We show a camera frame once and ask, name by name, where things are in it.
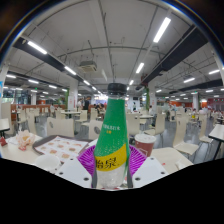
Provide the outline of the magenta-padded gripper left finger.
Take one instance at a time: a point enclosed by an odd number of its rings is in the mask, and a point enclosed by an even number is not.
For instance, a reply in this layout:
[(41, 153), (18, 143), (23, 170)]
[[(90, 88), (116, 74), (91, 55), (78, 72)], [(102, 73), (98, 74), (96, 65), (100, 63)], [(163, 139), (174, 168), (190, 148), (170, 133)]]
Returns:
[(65, 162), (56, 175), (84, 188), (97, 186), (94, 158), (95, 146), (82, 151), (76, 158)]

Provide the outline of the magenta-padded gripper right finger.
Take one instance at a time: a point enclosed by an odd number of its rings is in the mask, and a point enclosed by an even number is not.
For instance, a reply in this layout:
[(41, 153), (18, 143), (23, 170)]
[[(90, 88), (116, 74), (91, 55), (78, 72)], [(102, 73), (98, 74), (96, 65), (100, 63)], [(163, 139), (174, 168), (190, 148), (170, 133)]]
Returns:
[(168, 175), (168, 172), (153, 156), (147, 157), (141, 150), (130, 146), (127, 171), (129, 188), (140, 188)]

